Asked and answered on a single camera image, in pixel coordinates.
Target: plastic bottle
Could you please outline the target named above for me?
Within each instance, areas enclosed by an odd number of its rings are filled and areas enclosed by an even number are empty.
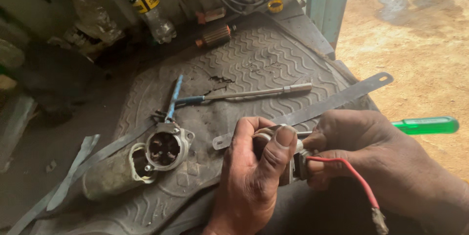
[[[169,43],[176,37],[174,25],[164,18],[160,0],[129,0],[148,25],[151,35],[158,43]]]

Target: fingernail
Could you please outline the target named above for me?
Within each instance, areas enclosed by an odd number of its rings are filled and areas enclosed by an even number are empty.
[[[324,162],[308,161],[308,169],[311,172],[320,172],[324,170]]]
[[[278,147],[289,149],[291,142],[294,140],[296,130],[291,126],[283,126],[275,132],[275,143]]]

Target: cracked rubber mat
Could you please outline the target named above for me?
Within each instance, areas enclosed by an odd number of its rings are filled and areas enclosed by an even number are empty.
[[[193,194],[219,180],[223,150],[214,137],[234,130],[243,116],[278,117],[324,100],[344,87],[337,70],[263,16],[252,14],[237,23],[230,42],[211,51],[187,48],[140,73],[124,106],[115,138],[134,129],[155,110],[165,110],[174,81],[184,75],[179,97],[214,95],[313,83],[311,92],[208,101],[176,109],[174,118],[195,133],[188,159],[178,168],[159,172],[153,184],[111,198],[74,225],[54,227],[49,234],[152,234]],[[358,104],[355,109],[366,109]],[[295,126],[312,130],[317,120]],[[138,139],[144,142],[151,132]]]

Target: green screwdriver handle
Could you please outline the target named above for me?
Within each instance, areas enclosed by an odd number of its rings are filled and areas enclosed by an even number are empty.
[[[407,135],[455,133],[459,129],[458,121],[451,116],[406,118],[391,124]]]

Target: hand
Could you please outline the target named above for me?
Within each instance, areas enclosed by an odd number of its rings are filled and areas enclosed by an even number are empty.
[[[469,185],[431,159],[420,144],[379,112],[325,112],[304,147],[317,156],[344,158],[368,182],[378,203],[433,228],[461,231],[469,220]],[[331,178],[349,176],[341,163],[309,161],[308,184],[327,188]]]
[[[236,124],[226,150],[215,207],[204,235],[253,235],[272,217],[278,179],[292,158],[297,136],[290,126],[279,128],[258,161],[252,136],[274,126],[266,118],[245,117]]]

